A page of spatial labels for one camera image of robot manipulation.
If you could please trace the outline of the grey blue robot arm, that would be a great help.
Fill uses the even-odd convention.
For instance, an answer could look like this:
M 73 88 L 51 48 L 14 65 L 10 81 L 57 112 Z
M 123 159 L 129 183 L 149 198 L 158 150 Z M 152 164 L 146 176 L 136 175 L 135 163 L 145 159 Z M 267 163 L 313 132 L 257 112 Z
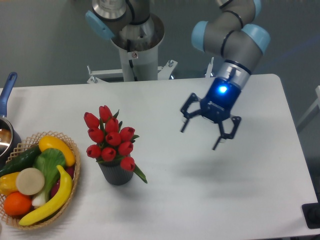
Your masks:
M 231 114 L 242 89 L 264 55 L 271 37 L 253 24 L 259 0 L 219 0 L 221 15 L 213 22 L 198 22 L 191 33 L 192 46 L 220 56 L 224 62 L 207 94 L 192 93 L 181 107 L 186 121 L 202 116 L 219 127 L 218 142 L 233 139 L 241 117 Z M 126 82 L 158 80 L 158 47 L 165 30 L 150 11 L 148 0 L 94 0 L 85 14 L 91 29 L 118 48 Z

